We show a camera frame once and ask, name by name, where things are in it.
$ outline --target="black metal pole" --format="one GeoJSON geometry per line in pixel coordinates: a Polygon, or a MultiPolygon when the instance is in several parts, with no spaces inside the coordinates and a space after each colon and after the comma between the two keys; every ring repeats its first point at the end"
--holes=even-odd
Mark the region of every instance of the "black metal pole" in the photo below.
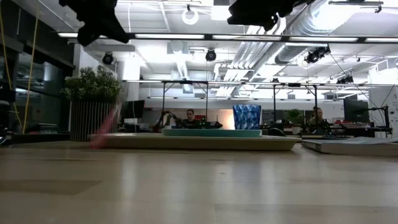
{"type": "Polygon", "coordinates": [[[276,124],[276,92],[275,92],[275,87],[274,85],[274,124],[276,124]]]}
{"type": "Polygon", "coordinates": [[[317,86],[313,86],[315,89],[315,130],[318,131],[318,93],[317,93],[317,86]]]}
{"type": "Polygon", "coordinates": [[[209,83],[206,84],[206,121],[207,120],[207,109],[208,109],[208,100],[209,100],[209,83]]]}
{"type": "Polygon", "coordinates": [[[166,94],[166,82],[163,82],[163,103],[162,103],[162,114],[161,114],[161,116],[163,116],[163,113],[164,113],[165,94],[166,94]]]}

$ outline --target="man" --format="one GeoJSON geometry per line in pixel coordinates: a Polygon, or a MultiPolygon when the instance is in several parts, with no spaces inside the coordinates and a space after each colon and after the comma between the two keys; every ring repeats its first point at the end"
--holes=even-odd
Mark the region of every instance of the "man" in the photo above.
{"type": "Polygon", "coordinates": [[[195,120],[195,112],[193,109],[187,110],[187,118],[182,120],[183,128],[195,128],[198,126],[199,121],[195,120]]]}
{"type": "Polygon", "coordinates": [[[321,108],[316,108],[314,107],[314,117],[312,117],[309,121],[310,125],[316,125],[316,120],[315,120],[315,113],[318,114],[318,124],[320,124],[323,121],[323,111],[321,108]]]}

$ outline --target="white platform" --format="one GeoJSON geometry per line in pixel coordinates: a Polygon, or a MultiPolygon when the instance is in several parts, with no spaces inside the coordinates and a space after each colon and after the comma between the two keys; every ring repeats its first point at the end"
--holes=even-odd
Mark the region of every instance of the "white platform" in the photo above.
{"type": "Polygon", "coordinates": [[[222,149],[289,151],[299,138],[261,136],[260,138],[165,137],[162,134],[104,134],[103,147],[126,149],[222,149]]]}

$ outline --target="robotic arm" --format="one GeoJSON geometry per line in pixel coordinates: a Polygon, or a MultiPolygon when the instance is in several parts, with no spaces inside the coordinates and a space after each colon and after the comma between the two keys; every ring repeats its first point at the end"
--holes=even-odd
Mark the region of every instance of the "robotic arm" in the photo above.
{"type": "Polygon", "coordinates": [[[177,127],[181,127],[182,121],[181,121],[180,118],[178,118],[175,114],[173,114],[173,113],[171,113],[169,111],[163,111],[161,116],[160,116],[160,118],[159,118],[159,120],[158,120],[158,122],[154,126],[154,131],[155,132],[159,132],[162,128],[164,128],[164,126],[168,126],[170,124],[170,119],[171,118],[173,118],[175,120],[175,125],[177,127]],[[166,121],[166,123],[164,125],[162,125],[164,116],[167,115],[167,114],[168,114],[167,121],[166,121]]]}

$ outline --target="monitor screen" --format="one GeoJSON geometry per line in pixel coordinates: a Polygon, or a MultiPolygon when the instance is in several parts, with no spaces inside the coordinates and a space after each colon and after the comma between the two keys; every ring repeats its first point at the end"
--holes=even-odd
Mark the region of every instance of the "monitor screen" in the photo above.
{"type": "Polygon", "coordinates": [[[344,99],[344,120],[359,123],[369,122],[368,102],[344,99]]]}
{"type": "Polygon", "coordinates": [[[127,101],[124,104],[124,118],[142,118],[142,114],[144,113],[144,100],[137,101],[127,101]]]}

